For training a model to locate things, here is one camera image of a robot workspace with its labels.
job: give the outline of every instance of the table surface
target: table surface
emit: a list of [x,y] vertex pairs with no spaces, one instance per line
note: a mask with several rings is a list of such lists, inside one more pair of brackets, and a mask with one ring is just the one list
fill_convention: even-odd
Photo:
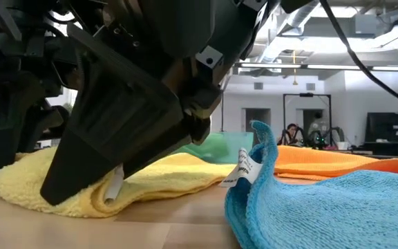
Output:
[[224,217],[226,192],[212,186],[176,199],[134,203],[107,219],[43,214],[0,199],[0,249],[239,248]]

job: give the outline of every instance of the black frame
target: black frame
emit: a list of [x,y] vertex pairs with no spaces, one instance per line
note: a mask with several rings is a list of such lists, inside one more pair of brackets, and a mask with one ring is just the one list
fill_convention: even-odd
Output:
[[283,130],[287,129],[287,120],[286,120],[286,98],[287,96],[299,96],[301,98],[313,98],[314,96],[321,96],[321,97],[328,97],[328,111],[330,114],[330,145],[332,145],[332,116],[331,116],[331,94],[313,94],[313,93],[284,93],[282,98],[282,105],[283,105]]

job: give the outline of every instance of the black cable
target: black cable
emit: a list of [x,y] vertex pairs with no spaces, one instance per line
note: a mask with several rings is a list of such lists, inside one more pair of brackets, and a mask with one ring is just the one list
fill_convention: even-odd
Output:
[[220,104],[220,132],[224,132],[224,93],[222,93],[222,103]]
[[328,16],[328,19],[331,21],[331,24],[333,28],[336,30],[337,35],[339,36],[340,40],[345,44],[348,54],[351,56],[352,61],[360,68],[360,70],[374,83],[379,85],[381,88],[383,88],[385,91],[387,91],[389,94],[392,96],[398,98],[398,93],[394,90],[392,90],[389,86],[387,86],[385,83],[383,83],[381,80],[377,79],[369,70],[368,68],[363,65],[363,63],[360,61],[360,59],[357,57],[356,53],[351,49],[350,43],[348,42],[348,38],[346,38],[345,33],[343,33],[342,28],[340,27],[336,17],[334,16],[330,5],[328,4],[327,0],[320,0],[320,3],[323,7],[323,9],[326,12],[326,15]]
[[76,18],[73,18],[73,19],[70,19],[70,20],[59,20],[56,17],[54,17],[52,14],[50,14],[49,12],[46,13],[46,17],[49,20],[51,20],[51,21],[53,21],[53,22],[55,22],[57,24],[64,24],[65,25],[65,24],[68,24],[68,23],[75,23],[76,22]]

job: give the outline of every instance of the doorway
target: doorway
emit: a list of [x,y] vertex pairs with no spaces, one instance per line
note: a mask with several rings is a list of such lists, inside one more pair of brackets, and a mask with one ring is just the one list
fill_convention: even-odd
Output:
[[254,141],[253,146],[259,143],[257,139],[257,134],[252,128],[250,122],[252,120],[257,120],[264,122],[267,125],[271,125],[271,110],[264,108],[244,108],[242,109],[242,117],[243,117],[243,131],[254,133]]
[[316,120],[316,113],[321,113],[322,117],[325,116],[323,109],[304,109],[303,110],[303,131],[305,135],[308,135],[311,124]]

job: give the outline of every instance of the door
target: door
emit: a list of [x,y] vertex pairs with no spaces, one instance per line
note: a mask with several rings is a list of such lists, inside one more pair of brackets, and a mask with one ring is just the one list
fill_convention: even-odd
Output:
[[323,109],[305,109],[303,110],[303,131],[305,135],[308,135],[308,130],[310,129],[310,125],[316,120],[316,113],[322,113]]

